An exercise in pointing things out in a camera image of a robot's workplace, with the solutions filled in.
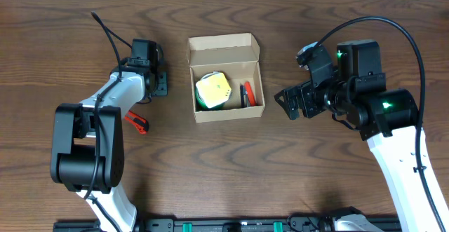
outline green object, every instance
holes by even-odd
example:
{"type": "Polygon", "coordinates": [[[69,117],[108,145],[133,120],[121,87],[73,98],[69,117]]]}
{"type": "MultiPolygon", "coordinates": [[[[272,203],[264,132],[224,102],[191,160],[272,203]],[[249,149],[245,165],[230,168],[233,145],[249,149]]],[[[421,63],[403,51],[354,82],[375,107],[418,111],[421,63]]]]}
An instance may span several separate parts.
{"type": "Polygon", "coordinates": [[[195,98],[196,98],[196,101],[198,102],[199,106],[200,106],[203,110],[220,110],[220,109],[223,107],[223,105],[225,105],[224,103],[222,103],[222,104],[220,104],[220,105],[217,105],[217,106],[215,106],[215,107],[209,109],[209,108],[206,106],[206,103],[204,103],[203,100],[199,97],[198,89],[197,89],[197,88],[195,88],[195,98]]]}
{"type": "Polygon", "coordinates": [[[389,107],[392,107],[393,105],[388,103],[388,102],[384,102],[382,103],[382,105],[384,106],[384,109],[388,109],[389,107]]]}
{"type": "Polygon", "coordinates": [[[283,232],[282,222],[276,221],[273,223],[274,232],[283,232]]]}
{"type": "Polygon", "coordinates": [[[183,224],[182,232],[192,232],[192,224],[183,224]]]}

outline red and black object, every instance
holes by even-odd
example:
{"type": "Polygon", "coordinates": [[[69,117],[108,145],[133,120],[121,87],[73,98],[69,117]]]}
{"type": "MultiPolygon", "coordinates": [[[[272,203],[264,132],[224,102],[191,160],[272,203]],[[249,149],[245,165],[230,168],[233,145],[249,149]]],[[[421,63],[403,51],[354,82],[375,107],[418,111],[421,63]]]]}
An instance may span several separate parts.
{"type": "Polygon", "coordinates": [[[138,116],[137,114],[135,114],[134,112],[132,112],[130,110],[126,114],[125,120],[127,120],[132,125],[134,125],[134,127],[138,129],[140,134],[147,134],[148,129],[149,129],[149,124],[148,124],[148,121],[145,120],[144,118],[138,116]]]}

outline green round object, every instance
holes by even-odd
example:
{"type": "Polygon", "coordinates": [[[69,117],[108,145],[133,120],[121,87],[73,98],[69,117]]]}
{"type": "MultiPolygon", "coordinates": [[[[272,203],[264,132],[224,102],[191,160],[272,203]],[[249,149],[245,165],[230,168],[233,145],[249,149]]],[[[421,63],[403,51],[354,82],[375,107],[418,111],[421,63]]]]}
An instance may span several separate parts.
{"type": "Polygon", "coordinates": [[[198,102],[199,106],[200,106],[203,110],[219,110],[219,109],[223,108],[223,105],[225,105],[225,103],[223,102],[222,104],[217,105],[217,106],[215,106],[215,107],[209,109],[209,108],[206,106],[206,103],[204,103],[203,100],[199,97],[198,89],[197,89],[197,88],[195,88],[195,98],[196,98],[196,101],[198,102]]]}

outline green strip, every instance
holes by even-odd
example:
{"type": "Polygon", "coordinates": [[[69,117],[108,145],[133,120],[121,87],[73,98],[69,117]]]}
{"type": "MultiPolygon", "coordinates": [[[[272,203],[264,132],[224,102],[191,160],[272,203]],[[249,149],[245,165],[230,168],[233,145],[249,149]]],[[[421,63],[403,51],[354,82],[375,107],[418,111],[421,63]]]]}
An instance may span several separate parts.
{"type": "Polygon", "coordinates": [[[274,222],[273,223],[274,232],[283,232],[282,222],[274,222]]]}
{"type": "Polygon", "coordinates": [[[182,232],[192,232],[192,224],[183,224],[182,232]]]}

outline wooden surface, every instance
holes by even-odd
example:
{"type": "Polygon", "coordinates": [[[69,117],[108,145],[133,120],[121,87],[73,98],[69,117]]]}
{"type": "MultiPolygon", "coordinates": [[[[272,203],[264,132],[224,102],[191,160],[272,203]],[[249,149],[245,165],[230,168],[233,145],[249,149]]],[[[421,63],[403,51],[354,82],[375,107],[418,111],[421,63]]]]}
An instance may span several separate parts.
{"type": "MultiPolygon", "coordinates": [[[[92,10],[124,39],[157,41],[166,54],[169,96],[133,107],[150,122],[149,133],[123,124],[122,182],[148,214],[278,217],[348,205],[366,214],[395,214],[380,168],[358,133],[328,112],[290,121],[273,99],[308,79],[295,62],[301,47],[362,15],[396,20],[421,49],[427,147],[449,200],[449,0],[0,0],[2,231],[49,231],[59,219],[94,218],[49,174],[56,107],[92,95],[115,65],[92,10]],[[262,118],[195,124],[187,39],[241,32],[253,33],[261,47],[262,118]]],[[[417,64],[400,32],[367,22],[326,45],[333,50],[350,39],[376,39],[388,87],[407,88],[417,98],[417,64]]]]}

